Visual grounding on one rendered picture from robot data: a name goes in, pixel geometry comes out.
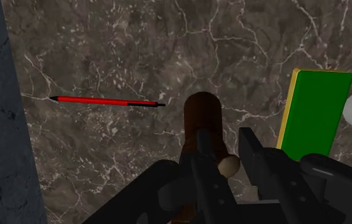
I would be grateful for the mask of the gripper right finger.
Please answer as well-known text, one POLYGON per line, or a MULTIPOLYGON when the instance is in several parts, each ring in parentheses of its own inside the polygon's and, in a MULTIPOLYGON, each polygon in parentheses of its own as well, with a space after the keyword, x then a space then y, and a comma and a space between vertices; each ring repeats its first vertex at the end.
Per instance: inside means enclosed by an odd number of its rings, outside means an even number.
POLYGON ((239 129, 239 157, 263 200, 276 200, 268 224, 352 224, 352 167, 317 153, 294 161, 264 148, 248 127, 239 129))

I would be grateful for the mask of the brown wooden tool, cream end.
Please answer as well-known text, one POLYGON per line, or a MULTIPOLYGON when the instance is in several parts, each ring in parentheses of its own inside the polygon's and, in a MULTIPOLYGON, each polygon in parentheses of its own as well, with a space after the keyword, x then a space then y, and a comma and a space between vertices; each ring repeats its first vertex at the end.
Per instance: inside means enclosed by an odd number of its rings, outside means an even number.
POLYGON ((240 224, 227 180, 241 163, 224 143, 220 100, 212 93, 197 92, 185 101, 183 112, 181 172, 169 185, 172 206, 179 212, 171 224, 240 224))

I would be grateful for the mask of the green book with yellow edge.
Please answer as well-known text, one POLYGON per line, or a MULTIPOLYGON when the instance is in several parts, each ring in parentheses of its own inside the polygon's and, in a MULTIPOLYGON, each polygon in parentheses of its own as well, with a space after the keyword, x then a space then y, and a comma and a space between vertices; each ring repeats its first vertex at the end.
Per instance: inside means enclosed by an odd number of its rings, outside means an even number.
POLYGON ((352 84, 352 73, 295 68, 290 79, 276 148, 291 159, 330 154, 352 84))

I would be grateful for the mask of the red and black pen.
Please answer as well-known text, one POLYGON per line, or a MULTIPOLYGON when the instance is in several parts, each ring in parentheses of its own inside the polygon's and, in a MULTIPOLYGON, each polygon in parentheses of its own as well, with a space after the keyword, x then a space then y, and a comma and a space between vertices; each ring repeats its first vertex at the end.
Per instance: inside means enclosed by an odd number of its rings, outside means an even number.
POLYGON ((124 99, 104 99, 104 98, 92 98, 92 97, 72 97, 72 96, 53 96, 51 100, 59 102, 75 102, 75 103, 86 103, 86 104, 104 104, 104 105, 115 105, 115 106, 143 106, 143 107, 160 107, 165 104, 151 101, 132 101, 124 99))

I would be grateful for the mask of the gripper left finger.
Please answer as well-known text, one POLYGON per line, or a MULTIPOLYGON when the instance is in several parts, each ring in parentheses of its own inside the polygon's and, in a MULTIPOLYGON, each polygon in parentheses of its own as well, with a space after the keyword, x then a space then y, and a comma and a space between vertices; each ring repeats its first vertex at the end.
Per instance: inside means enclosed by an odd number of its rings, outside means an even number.
POLYGON ((198 130, 197 149, 180 164, 155 162, 82 224, 167 224, 189 203, 197 208, 193 224, 237 223, 237 204, 215 164, 208 130, 198 130))

